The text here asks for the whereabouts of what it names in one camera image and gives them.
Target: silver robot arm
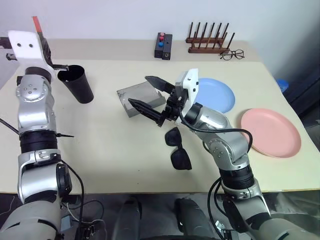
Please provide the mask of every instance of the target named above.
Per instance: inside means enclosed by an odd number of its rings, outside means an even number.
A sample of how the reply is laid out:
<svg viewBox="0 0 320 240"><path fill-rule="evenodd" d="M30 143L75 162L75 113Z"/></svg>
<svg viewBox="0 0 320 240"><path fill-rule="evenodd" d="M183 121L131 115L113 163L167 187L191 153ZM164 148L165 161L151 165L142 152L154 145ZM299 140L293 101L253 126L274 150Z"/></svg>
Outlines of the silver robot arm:
<svg viewBox="0 0 320 240"><path fill-rule="evenodd" d="M36 33L10 31L8 35L25 71L16 88L21 147L17 192L23 205L0 229L0 240L57 240L61 239L61 201L72 190L72 183L57 146L51 92L56 75Z"/></svg>
<svg viewBox="0 0 320 240"><path fill-rule="evenodd" d="M240 132L217 133L217 130L233 128L229 120L222 113L195 103L198 69L183 73L175 85L156 76L145 78L156 89L170 94L165 109L160 113L142 101L129 99L129 102L160 127L165 119L182 122L207 145L221 175L224 210L236 231L247 233L254 240L319 239L287 220L271 218L250 167L247 139Z"/></svg>

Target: floor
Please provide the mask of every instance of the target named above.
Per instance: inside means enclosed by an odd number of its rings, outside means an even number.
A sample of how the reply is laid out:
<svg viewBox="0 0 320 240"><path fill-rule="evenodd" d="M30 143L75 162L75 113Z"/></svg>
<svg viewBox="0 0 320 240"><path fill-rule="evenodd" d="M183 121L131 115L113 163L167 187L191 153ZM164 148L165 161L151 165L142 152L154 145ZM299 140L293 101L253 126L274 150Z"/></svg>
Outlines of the floor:
<svg viewBox="0 0 320 240"><path fill-rule="evenodd" d="M318 201L318 197L320 196L320 192L306 192L304 195L308 195L308 199L313 199L313 195L316 195L316 203ZM190 198L194 200L199 207L203 210L203 212L208 217L208 209L207 209L207 194L206 193L196 193L196 194L137 194L135 195L138 200L142 204L142 219L140 220L140 237L148 238L153 236L161 236L161 235L181 235L182 233L178 230L176 216L174 214L174 202L176 198ZM85 202L97 199L101 201L104 205L104 217L103 220L106 223L107 230L107 239L111 239L113 228L115 221L118 216L118 212L120 211L122 204L129 197L128 194L90 194L85 196ZM291 198L290 201L294 202L298 199L295 195L295 198ZM320 220L314 216L318 216L319 212L317 209L313 209L314 205L306 209L306 211L310 212L311 215L308 214L288 214L289 212L297 213L297 208L294 207L293 203L288 203L288 201L283 201L282 198L277 195L277 193L269 193L265 195L267 204L271 211L275 214L275 210L280 210L277 214L273 215L273 217L285 218L295 224L303 227L309 232L313 232L320 236ZM6 212L9 209L10 203L13 199L12 194L0 194L0 213ZM277 200L285 203L285 208L281 206ZM15 199L12 203L12 212L13 209L20 206L21 203L15 195ZM225 228L230 229L230 223L226 217L224 217L212 203L212 213L213 217L216 220L221 221L222 224L225 225ZM79 210L72 210L72 212L79 216ZM5 222L9 213L5 213L0 215L0 226ZM68 211L66 208L62 208L61 216L68 215ZM92 221L93 219L99 218L101 214L101 206L96 202L89 203L84 206L83 212L83 220L84 221ZM97 227L96 235L90 239L92 240L104 240L105 232L103 231L102 224ZM65 240L73 240L75 236L75 230L77 227L77 223L74 223L74 226L63 233L65 234ZM250 238L246 234L240 234L240 240L250 240Z"/></svg>

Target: beige table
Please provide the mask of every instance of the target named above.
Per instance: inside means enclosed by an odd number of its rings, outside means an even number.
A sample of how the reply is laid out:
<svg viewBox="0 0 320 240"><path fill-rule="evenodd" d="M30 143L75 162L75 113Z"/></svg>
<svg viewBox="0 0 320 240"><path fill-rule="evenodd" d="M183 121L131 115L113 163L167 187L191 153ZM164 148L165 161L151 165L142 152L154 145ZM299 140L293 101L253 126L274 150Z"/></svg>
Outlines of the beige table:
<svg viewBox="0 0 320 240"><path fill-rule="evenodd" d="M59 44L51 47L53 52L57 48ZM294 157L272 158L254 149L249 152L253 174L263 192L320 188L320 153L273 77L256 58L225 62L218 57L213 61L154 60L152 54L148 61L124 60L125 55L114 60L70 56L74 59L55 59L54 63L83 66L94 100L80 104L60 81L52 83L58 132L75 136L59 138L58 147L63 159L82 177L86 193L192 193L209 190L219 177L219 171L213 158L203 149L201 140L186 127L179 127L192 170L175 170L170 160L173 148L167 146L164 139L165 133L175 124L166 121L160 128L142 115L128 118L116 92L144 82L146 75L159 76L174 83L182 71L191 68L199 68L199 77L217 79L233 90L236 102L226 116L234 127L239 127L246 110L268 108L286 116L298 129L302 146ZM15 88L19 74L22 73L18 70L0 90L1 117L14 126L17 125ZM0 125L0 136L0 192L16 192L20 143L17 135L3 125ZM74 177L72 183L73 193L79 193L79 183Z"/></svg>

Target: blue plate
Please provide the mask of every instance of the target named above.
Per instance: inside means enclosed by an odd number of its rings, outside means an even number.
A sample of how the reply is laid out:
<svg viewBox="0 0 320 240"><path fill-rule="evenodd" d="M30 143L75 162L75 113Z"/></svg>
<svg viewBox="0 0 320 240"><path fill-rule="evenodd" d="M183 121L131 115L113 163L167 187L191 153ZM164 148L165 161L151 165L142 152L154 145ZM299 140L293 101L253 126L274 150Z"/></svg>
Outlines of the blue plate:
<svg viewBox="0 0 320 240"><path fill-rule="evenodd" d="M199 78L199 91L195 102L224 114L234 107L236 99L234 92L223 82L212 78Z"/></svg>

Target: pink plate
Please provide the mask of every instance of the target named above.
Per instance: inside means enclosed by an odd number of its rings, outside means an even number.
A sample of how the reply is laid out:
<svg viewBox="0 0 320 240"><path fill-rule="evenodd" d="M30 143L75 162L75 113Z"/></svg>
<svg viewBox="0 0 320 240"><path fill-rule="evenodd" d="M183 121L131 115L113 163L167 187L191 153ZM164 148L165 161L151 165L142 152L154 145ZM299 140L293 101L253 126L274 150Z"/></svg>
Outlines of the pink plate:
<svg viewBox="0 0 320 240"><path fill-rule="evenodd" d="M241 128L251 132L252 146L267 156L289 158L300 150L301 138L298 130L276 111L252 108L242 116Z"/></svg>

